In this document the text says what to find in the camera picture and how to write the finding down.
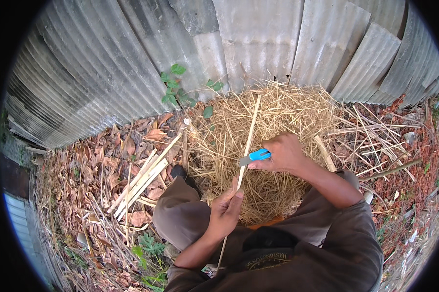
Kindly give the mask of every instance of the dry grass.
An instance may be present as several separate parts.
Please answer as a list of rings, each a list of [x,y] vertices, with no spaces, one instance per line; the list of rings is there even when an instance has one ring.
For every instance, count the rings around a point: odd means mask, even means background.
[[[191,111],[188,169],[207,203],[222,194],[239,171],[239,159],[244,154],[258,95],[262,101],[250,152],[260,149],[262,140],[287,131],[299,136],[305,155],[325,165],[312,139],[335,128],[334,105],[325,90],[269,82],[239,96],[230,93],[228,99],[218,97],[211,101],[214,108],[211,118],[203,118],[205,105]],[[328,136],[323,139],[327,145]],[[247,226],[260,224],[288,212],[300,203],[305,187],[302,179],[288,173],[246,171],[240,221]]]

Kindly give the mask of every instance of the brown pants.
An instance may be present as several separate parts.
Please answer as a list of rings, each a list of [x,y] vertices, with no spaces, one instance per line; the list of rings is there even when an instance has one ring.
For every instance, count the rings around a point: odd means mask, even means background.
[[[342,170],[335,173],[359,189],[359,181],[353,173]],[[211,208],[200,201],[196,190],[177,177],[159,198],[154,209],[153,223],[161,237],[182,251],[206,231],[210,212]],[[318,246],[327,236],[330,225],[339,213],[340,210],[311,187],[304,194],[304,200],[297,211],[273,227]],[[242,252],[242,243],[252,232],[247,227],[236,226],[228,236],[222,266],[228,266],[237,258]],[[217,263],[221,247],[222,244],[209,260],[209,264]]]

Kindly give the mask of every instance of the corrugated wall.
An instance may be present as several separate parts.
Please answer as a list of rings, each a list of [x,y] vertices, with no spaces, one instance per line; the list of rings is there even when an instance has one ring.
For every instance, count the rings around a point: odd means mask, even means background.
[[[379,104],[439,96],[438,50],[403,0],[55,0],[13,68],[14,131],[54,148],[173,110],[159,74],[174,63],[199,100],[214,97],[208,79],[237,93],[290,79]]]

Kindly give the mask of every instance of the utility knife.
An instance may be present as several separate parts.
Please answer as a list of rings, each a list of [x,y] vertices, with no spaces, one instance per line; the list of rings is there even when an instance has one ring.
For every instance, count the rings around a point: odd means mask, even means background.
[[[258,151],[252,152],[249,155],[242,157],[239,160],[239,166],[245,166],[251,163],[253,160],[263,160],[271,157],[270,151],[266,149],[260,149]]]

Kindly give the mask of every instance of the black shoe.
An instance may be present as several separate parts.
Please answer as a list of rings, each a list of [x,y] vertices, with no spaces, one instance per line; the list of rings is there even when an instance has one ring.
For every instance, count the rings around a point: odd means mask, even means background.
[[[187,172],[180,164],[175,165],[171,170],[171,177],[173,179],[178,176],[181,177],[188,186],[193,187],[196,190],[200,199],[202,198],[197,186],[195,185],[195,181],[187,175]]]

